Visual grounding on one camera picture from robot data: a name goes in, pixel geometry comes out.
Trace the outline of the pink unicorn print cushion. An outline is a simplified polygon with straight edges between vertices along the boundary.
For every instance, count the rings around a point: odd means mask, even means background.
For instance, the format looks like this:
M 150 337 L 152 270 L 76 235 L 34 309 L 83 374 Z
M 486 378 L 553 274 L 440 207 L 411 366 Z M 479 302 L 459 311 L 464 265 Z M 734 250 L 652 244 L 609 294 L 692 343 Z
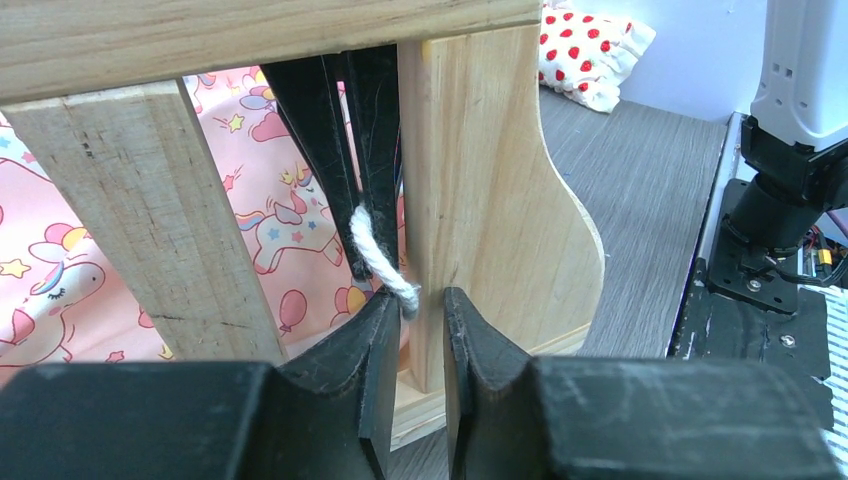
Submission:
M 290 356 L 378 288 L 348 267 L 326 197 L 256 67 L 187 92 Z M 170 361 L 151 318 L 11 122 L 1 123 L 1 377 L 40 363 Z

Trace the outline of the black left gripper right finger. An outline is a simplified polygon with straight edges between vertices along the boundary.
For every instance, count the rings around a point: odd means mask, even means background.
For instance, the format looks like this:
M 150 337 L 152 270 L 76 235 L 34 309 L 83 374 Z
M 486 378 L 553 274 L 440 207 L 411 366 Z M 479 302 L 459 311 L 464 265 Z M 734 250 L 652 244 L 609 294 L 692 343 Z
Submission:
M 443 293 L 454 479 L 837 479 L 801 390 L 736 360 L 533 356 Z

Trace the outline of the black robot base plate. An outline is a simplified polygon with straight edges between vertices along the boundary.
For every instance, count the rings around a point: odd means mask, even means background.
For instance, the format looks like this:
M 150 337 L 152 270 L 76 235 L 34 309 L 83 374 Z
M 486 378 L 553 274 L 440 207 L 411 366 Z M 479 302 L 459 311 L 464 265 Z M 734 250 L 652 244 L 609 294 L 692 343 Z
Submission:
M 820 425 L 834 428 L 833 392 L 823 294 L 768 273 L 757 279 L 740 271 L 739 248 L 703 234 L 709 250 L 690 269 L 668 348 L 671 358 L 721 358 L 765 363 L 787 373 L 807 397 Z

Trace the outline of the wooden slatted pet bed frame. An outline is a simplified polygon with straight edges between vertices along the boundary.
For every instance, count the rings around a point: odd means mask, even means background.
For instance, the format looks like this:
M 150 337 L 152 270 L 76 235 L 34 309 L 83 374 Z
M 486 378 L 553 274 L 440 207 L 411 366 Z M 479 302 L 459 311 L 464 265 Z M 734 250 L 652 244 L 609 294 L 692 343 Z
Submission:
M 556 171 L 536 74 L 538 1 L 5 1 L 1 110 L 179 359 L 286 353 L 183 78 L 264 71 L 327 199 L 337 248 L 381 277 L 353 236 L 368 213 L 398 252 L 405 189 L 410 363 L 402 446 L 442 426 L 441 298 L 465 290 L 533 353 L 583 344 L 602 290 L 597 228 Z

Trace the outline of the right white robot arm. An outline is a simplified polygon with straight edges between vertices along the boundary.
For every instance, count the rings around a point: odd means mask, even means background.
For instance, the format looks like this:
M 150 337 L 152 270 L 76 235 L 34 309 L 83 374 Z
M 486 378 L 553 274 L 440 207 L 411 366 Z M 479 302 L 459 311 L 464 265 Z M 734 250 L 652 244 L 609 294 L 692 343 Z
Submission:
M 746 122 L 747 160 L 811 217 L 840 207 L 846 188 L 826 168 L 847 155 L 847 18 L 842 1 L 772 1 L 757 96 Z M 397 197 L 426 109 L 413 90 L 414 54 L 427 43 L 371 46 L 266 63 L 280 118 L 333 214 L 357 279 L 414 294 L 400 271 Z

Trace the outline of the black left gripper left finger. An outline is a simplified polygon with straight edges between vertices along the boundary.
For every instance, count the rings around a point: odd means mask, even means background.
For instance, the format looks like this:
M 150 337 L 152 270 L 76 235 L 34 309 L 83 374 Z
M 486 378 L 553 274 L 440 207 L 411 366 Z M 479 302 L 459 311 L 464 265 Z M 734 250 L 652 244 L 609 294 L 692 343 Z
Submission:
M 46 364 L 1 391 L 5 479 L 381 479 L 398 299 L 379 290 L 282 366 Z

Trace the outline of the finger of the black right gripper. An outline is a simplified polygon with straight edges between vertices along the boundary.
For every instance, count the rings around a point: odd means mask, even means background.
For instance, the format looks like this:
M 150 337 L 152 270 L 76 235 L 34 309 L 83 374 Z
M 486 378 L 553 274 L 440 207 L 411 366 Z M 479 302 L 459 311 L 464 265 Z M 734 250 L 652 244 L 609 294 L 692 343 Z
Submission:
M 373 238 L 389 264 L 399 266 L 397 220 L 400 111 L 397 47 L 394 44 L 346 52 L 343 82 Z
M 260 69 L 284 125 L 326 196 L 353 277 L 370 278 L 350 226 L 360 193 L 338 91 L 342 54 L 268 62 Z

